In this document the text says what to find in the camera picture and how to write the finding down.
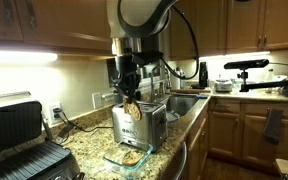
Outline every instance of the under-cabinet light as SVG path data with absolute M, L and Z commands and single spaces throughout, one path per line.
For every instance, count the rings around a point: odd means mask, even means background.
M 240 54 L 227 54 L 227 55 L 218 55 L 218 56 L 204 56 L 200 57 L 199 60 L 215 60 L 215 59 L 236 59 L 236 58 L 245 58 L 250 56 L 261 56 L 270 54 L 270 51 L 261 51 L 261 52 L 252 52 L 252 53 L 240 53 Z
M 56 61 L 57 54 L 25 51 L 0 51 L 0 62 L 49 62 Z

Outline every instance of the coffee maker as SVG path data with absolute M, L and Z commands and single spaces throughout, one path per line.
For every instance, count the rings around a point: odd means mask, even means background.
M 208 87 L 208 71 L 206 62 L 200 62 L 198 84 L 192 85 L 192 89 L 205 89 Z

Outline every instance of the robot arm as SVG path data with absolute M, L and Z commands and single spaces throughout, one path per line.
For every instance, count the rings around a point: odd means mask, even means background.
M 128 97 L 128 103 L 135 98 L 141 79 L 137 66 L 158 61 L 163 56 L 161 52 L 142 52 L 141 38 L 158 34 L 167 27 L 169 9 L 175 2 L 177 0 L 107 0 L 112 53 L 119 72 L 114 86 Z

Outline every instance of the bread slice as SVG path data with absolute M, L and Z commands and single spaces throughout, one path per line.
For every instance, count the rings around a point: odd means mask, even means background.
M 126 102 L 126 98 L 124 98 L 123 102 L 124 102 L 124 113 L 131 115 L 133 119 L 135 119 L 136 121 L 142 119 L 142 111 L 140 109 L 140 106 L 134 99 L 132 100 L 131 104 Z
M 122 164 L 124 166 L 135 166 L 139 160 L 142 159 L 142 157 L 144 156 L 143 153 L 138 152 L 138 151 L 129 151 L 127 152 L 123 159 L 122 159 Z

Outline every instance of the upper cabinet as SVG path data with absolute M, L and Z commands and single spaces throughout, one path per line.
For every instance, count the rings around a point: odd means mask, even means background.
M 21 40 L 20 48 L 109 55 L 106 1 L 0 0 L 0 40 Z
M 226 0 L 195 1 L 195 35 L 200 56 L 225 53 Z
M 16 0 L 24 41 L 110 50 L 106 1 Z
M 175 4 L 184 13 L 192 28 L 194 28 L 194 7 L 192 6 L 194 3 L 194 0 L 182 0 Z M 190 31 L 185 21 L 174 9 L 171 9 L 170 35 L 170 58 L 172 60 L 192 59 L 195 56 Z
M 0 40 L 23 40 L 13 0 L 0 0 Z
M 288 48 L 288 1 L 266 0 L 263 48 Z
M 260 48 L 263 0 L 229 0 L 227 14 L 227 52 L 251 52 Z
M 226 0 L 182 0 L 175 4 L 190 22 L 200 56 L 220 55 L 225 50 Z M 195 56 L 192 37 L 184 20 L 172 10 L 170 25 L 172 60 Z
M 280 49 L 288 49 L 288 1 L 229 1 L 227 53 Z

